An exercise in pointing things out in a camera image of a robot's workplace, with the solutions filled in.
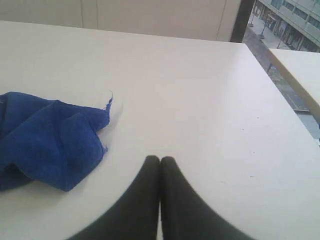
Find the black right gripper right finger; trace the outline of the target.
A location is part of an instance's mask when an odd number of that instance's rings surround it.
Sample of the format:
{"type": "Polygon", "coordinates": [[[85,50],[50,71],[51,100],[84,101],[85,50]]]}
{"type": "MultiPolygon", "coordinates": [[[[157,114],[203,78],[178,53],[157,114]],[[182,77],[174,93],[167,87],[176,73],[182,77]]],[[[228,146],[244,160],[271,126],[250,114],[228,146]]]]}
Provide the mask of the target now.
{"type": "Polygon", "coordinates": [[[161,227],[164,240],[251,240],[196,193],[176,160],[160,161],[161,227]]]}

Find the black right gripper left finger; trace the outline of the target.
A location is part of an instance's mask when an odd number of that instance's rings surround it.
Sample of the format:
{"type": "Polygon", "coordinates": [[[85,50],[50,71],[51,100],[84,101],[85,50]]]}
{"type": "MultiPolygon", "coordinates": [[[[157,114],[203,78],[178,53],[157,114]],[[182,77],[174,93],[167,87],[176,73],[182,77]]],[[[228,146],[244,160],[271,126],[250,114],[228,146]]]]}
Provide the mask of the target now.
{"type": "Polygon", "coordinates": [[[160,160],[145,158],[123,195],[95,222],[71,240],[155,240],[160,205],[160,160]]]}

